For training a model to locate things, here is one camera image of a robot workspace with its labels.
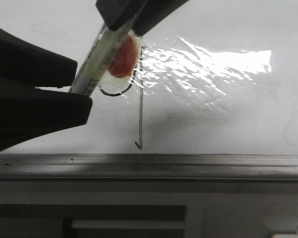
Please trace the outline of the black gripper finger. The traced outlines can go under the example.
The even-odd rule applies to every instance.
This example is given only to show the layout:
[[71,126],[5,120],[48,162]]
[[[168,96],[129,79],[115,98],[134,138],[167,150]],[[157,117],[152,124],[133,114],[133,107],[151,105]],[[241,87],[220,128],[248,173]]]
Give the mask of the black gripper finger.
[[76,68],[75,60],[0,29],[0,151],[86,124],[92,100],[60,91]]
[[130,22],[131,29],[143,36],[187,0],[97,0],[96,8],[112,31]]

